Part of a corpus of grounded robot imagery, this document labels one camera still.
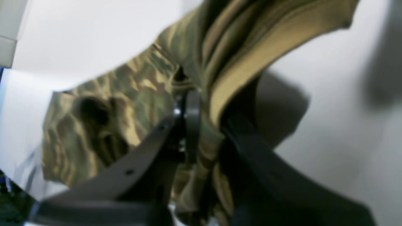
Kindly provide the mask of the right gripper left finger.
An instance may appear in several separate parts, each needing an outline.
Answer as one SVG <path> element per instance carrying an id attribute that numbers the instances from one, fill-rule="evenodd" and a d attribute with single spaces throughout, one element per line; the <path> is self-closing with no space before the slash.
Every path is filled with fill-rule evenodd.
<path id="1" fill-rule="evenodd" d="M 31 226 L 173 226 L 168 208 L 177 166 L 196 162 L 200 95 L 174 111 L 134 150 L 93 179 L 35 204 Z"/>

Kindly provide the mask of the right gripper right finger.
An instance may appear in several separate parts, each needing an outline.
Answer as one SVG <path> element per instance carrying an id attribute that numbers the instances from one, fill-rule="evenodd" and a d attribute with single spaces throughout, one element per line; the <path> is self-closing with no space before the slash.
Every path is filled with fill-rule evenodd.
<path id="1" fill-rule="evenodd" d="M 298 172 L 278 156 L 243 114 L 227 118 L 222 130 L 239 163 L 232 177 L 243 202 L 235 204 L 233 226 L 375 226 L 370 209 Z"/>

